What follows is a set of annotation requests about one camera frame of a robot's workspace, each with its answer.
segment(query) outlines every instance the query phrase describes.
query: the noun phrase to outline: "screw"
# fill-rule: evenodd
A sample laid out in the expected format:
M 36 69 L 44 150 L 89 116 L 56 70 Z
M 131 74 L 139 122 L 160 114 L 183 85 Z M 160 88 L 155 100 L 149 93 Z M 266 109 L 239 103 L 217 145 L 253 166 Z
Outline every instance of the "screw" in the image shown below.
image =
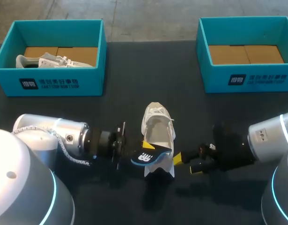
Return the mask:
M 68 142 L 73 141 L 73 136 L 72 136 L 72 135 L 68 135 L 67 138 L 66 138 L 66 140 L 67 140 Z

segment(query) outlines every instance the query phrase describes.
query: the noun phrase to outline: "black table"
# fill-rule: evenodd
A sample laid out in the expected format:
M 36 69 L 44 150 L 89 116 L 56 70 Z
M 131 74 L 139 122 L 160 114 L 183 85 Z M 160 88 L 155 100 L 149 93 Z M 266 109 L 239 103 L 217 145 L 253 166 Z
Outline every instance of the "black table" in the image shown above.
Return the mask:
M 0 129 L 11 131 L 23 113 L 85 121 L 113 129 L 126 121 L 132 150 L 141 140 L 140 125 L 152 101 L 170 112 L 177 134 L 175 154 L 212 140 L 212 125 L 224 120 L 242 134 L 250 124 L 288 112 L 288 93 L 205 94 L 195 42 L 108 43 L 102 97 L 12 97 L 0 88 Z M 143 168 L 122 167 L 120 179 L 98 163 L 93 170 L 59 157 L 56 174 L 72 193 L 76 224 L 257 224 L 260 202 L 276 163 L 229 172 L 190 175 L 175 168 L 173 182 L 145 181 Z

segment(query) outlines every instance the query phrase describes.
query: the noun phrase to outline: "gray floor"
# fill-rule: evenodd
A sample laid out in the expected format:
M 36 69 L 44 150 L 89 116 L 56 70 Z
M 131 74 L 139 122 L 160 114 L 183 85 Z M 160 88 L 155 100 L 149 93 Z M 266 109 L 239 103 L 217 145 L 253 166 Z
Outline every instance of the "gray floor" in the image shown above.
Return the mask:
M 193 40 L 200 17 L 287 15 L 288 0 L 0 0 L 0 43 L 13 20 L 104 19 L 108 41 Z

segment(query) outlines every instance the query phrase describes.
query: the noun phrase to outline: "shoe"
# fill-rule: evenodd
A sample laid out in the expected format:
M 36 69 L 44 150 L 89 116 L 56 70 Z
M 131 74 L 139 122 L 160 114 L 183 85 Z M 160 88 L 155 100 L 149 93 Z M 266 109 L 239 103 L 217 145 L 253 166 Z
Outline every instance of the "shoe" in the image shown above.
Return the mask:
M 143 146 L 132 157 L 132 163 L 145 166 L 145 176 L 157 168 L 174 177 L 174 139 L 176 137 L 172 119 L 163 105 L 152 102 L 145 110 L 141 131 Z
M 17 68 L 72 68 L 72 67 L 92 67 L 89 64 L 75 62 L 67 59 L 66 56 L 54 56 L 45 53 L 39 58 L 26 58 L 23 55 L 18 55 L 16 58 Z

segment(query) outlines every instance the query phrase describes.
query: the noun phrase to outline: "teal box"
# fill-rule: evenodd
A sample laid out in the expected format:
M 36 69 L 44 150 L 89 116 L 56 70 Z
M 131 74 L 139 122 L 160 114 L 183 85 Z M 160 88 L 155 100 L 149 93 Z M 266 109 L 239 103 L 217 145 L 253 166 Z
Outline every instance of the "teal box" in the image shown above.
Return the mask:
M 285 63 L 214 65 L 209 45 L 276 45 Z M 196 51 L 205 92 L 288 91 L 286 16 L 200 18 Z
M 98 47 L 96 67 L 15 68 L 30 46 Z M 0 49 L 0 85 L 8 97 L 100 96 L 106 49 L 102 20 L 14 21 Z

